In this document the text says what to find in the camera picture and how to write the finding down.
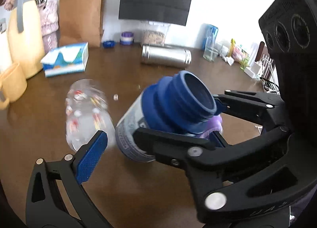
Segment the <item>blue labelled plastic jar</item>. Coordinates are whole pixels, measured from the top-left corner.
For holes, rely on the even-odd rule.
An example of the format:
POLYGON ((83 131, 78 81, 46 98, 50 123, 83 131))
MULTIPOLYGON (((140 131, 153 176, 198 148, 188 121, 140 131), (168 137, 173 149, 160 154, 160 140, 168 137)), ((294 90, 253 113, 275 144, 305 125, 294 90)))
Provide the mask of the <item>blue labelled plastic jar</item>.
POLYGON ((204 133, 209 120, 219 113, 205 84, 193 73, 180 71, 143 90, 116 125, 116 144, 131 160, 148 163, 154 156, 133 139, 138 128, 195 136, 204 133))

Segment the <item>wooden chair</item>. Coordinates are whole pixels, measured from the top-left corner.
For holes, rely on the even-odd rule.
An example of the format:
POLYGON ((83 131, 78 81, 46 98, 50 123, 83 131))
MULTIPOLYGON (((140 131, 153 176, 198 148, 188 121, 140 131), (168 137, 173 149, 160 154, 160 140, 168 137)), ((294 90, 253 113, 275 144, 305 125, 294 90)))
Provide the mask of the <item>wooden chair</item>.
POLYGON ((266 44, 261 41, 258 47, 258 52, 256 54, 255 62, 262 67, 262 76, 269 79, 273 74, 273 69, 275 67, 274 60, 270 57, 268 48, 266 44))

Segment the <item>purple plastic jar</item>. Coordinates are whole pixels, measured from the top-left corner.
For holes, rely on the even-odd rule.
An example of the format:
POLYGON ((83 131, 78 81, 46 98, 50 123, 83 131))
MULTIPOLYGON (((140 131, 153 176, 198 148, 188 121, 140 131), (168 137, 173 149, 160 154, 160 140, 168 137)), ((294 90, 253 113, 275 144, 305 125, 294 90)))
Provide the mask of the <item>purple plastic jar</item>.
POLYGON ((221 115, 213 116, 207 121, 207 126, 202 134, 197 135, 198 138, 209 139, 212 132, 217 131, 223 134, 222 117, 221 115))

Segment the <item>colourful snack bag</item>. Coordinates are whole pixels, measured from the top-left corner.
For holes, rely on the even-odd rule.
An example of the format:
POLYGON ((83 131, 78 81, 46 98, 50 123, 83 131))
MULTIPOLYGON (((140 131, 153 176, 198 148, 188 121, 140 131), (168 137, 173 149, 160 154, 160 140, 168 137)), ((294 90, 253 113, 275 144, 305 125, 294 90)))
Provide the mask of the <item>colourful snack bag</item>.
POLYGON ((232 57, 234 61, 242 63, 248 57, 248 54, 240 46, 238 46, 236 41, 232 38, 230 41, 228 56, 232 57))

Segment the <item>clear drinking glass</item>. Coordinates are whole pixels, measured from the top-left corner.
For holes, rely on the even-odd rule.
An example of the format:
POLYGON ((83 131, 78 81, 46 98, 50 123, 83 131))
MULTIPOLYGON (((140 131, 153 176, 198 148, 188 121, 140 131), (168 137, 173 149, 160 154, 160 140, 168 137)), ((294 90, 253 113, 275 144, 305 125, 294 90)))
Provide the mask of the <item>clear drinking glass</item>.
POLYGON ((213 36, 209 36, 206 39, 205 50, 203 58, 209 62, 215 61, 219 51, 215 47, 215 39, 213 36))

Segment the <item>clear plastic jar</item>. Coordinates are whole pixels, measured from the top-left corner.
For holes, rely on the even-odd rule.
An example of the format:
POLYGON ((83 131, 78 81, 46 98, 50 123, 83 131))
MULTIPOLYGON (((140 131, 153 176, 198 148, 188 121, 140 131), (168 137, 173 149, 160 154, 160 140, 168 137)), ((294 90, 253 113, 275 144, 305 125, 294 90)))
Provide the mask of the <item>clear plastic jar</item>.
POLYGON ((74 82, 66 97, 66 141, 75 152, 98 131, 107 134, 108 147, 116 143, 106 96, 92 79, 74 82))

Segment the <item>yellow ceramic mug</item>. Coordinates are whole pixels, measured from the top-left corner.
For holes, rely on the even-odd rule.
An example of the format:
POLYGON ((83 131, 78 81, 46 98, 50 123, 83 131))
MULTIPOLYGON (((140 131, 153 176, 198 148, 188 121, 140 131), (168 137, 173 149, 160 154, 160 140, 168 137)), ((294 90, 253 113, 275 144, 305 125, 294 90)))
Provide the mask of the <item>yellow ceramic mug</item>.
POLYGON ((19 63, 13 63, 1 74, 1 110, 16 102, 26 91, 27 81, 19 63))

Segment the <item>steel thermos bottle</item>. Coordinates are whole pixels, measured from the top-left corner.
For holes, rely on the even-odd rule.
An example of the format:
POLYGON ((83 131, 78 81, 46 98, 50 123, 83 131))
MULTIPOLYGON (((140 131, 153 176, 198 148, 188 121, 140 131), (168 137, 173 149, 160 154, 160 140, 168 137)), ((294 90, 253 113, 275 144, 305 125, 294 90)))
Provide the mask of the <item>steel thermos bottle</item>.
POLYGON ((175 47, 143 45, 141 63, 186 68, 191 64, 191 51, 175 47))

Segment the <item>clear grain container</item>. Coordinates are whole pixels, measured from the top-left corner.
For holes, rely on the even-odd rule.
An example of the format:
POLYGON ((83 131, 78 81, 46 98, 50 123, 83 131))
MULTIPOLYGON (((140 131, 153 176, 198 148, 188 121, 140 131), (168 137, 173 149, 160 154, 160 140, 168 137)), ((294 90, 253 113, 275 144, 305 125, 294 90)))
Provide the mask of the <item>clear grain container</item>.
POLYGON ((142 21, 141 45, 163 46, 171 24, 155 21, 142 21))

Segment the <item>blue white tissue box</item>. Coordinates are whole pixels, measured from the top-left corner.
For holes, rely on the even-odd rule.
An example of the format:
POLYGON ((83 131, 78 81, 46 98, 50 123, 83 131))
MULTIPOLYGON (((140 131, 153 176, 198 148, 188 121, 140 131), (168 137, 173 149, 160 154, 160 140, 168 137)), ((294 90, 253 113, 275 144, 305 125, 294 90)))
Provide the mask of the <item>blue white tissue box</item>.
POLYGON ((88 43, 65 45, 48 52, 40 61, 45 77, 84 72, 88 62, 88 43))

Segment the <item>small purple white jar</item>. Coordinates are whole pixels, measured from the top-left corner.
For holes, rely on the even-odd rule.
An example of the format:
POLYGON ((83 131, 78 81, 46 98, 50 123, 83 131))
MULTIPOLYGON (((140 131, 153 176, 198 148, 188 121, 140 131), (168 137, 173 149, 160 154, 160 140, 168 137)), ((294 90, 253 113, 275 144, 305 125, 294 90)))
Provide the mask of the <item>small purple white jar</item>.
POLYGON ((134 33, 133 32, 122 32, 120 35, 121 45, 132 45, 134 43, 134 33))

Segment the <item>small blue lid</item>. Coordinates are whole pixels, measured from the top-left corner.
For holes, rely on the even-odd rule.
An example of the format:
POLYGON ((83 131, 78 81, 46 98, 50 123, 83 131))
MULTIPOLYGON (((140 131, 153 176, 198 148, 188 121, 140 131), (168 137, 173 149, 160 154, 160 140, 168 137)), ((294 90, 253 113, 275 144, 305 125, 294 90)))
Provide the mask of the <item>small blue lid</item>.
POLYGON ((103 48, 105 48, 105 49, 114 48, 115 45, 116 45, 116 42, 113 41, 113 40, 103 41, 103 42, 102 42, 102 46, 103 46, 103 48))

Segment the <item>yellow thermos jug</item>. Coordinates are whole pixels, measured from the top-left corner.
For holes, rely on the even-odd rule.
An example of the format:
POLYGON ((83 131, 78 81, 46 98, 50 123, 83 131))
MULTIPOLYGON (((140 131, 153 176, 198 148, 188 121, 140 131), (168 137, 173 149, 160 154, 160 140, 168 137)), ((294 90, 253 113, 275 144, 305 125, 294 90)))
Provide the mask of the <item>yellow thermos jug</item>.
POLYGON ((42 70, 45 49, 35 0, 14 0, 8 25, 8 44, 12 61, 21 65, 26 79, 42 70))

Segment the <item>pink knitted vase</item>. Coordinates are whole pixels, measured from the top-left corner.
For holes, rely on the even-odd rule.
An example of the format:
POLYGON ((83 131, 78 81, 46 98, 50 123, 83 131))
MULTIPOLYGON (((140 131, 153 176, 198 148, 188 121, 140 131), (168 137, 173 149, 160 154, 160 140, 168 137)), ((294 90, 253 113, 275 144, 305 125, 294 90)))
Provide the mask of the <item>pink knitted vase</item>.
POLYGON ((44 50, 49 51, 58 47, 57 31, 59 30, 59 16, 57 13, 57 1, 50 0, 39 6, 41 34, 44 50))

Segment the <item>brown paper bag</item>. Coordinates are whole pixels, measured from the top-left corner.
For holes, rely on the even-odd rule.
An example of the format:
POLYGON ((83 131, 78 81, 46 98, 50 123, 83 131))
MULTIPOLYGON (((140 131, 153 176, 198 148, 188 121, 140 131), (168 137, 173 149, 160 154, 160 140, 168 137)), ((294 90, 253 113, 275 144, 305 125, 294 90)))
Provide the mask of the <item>brown paper bag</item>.
POLYGON ((105 0, 59 0, 59 46, 87 42, 99 48, 105 0))

